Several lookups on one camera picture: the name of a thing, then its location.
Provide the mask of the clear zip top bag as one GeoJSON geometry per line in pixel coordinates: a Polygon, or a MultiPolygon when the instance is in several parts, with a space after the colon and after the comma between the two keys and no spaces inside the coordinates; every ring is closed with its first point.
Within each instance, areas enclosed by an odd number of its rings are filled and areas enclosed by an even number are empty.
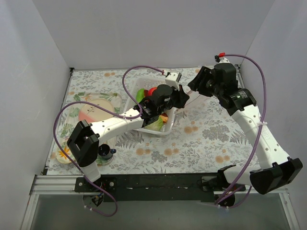
{"type": "Polygon", "coordinates": [[[205,103],[208,99],[210,99],[210,97],[192,91],[187,84],[183,85],[183,90],[189,96],[189,99],[187,100],[184,108],[180,109],[180,111],[195,109],[199,106],[202,106],[203,103],[205,103]]]}

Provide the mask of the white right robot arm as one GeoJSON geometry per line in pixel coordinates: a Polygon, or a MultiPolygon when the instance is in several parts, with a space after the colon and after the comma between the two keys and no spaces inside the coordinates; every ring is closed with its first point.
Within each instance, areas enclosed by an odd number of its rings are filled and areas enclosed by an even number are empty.
{"type": "Polygon", "coordinates": [[[188,86],[192,91],[219,100],[253,145],[252,152],[259,161],[259,169],[236,165],[219,169],[220,189],[226,191],[236,183],[250,185],[264,195],[294,180],[303,168],[301,160],[291,158],[274,138],[250,91],[239,88],[233,64],[218,63],[212,69],[202,67],[188,86]]]}

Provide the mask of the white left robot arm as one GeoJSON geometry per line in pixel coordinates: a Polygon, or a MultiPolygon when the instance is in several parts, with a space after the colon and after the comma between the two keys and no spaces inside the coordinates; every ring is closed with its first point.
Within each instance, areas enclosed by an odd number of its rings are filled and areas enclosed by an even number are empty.
{"type": "Polygon", "coordinates": [[[152,95],[143,98],[139,105],[107,120],[77,123],[67,141],[71,153],[87,178],[85,185],[90,191],[96,192],[102,186],[101,174],[96,159],[102,153],[101,146],[109,139],[126,131],[146,127],[157,121],[159,116],[172,108],[183,108],[189,95],[166,84],[158,85],[152,95]]]}

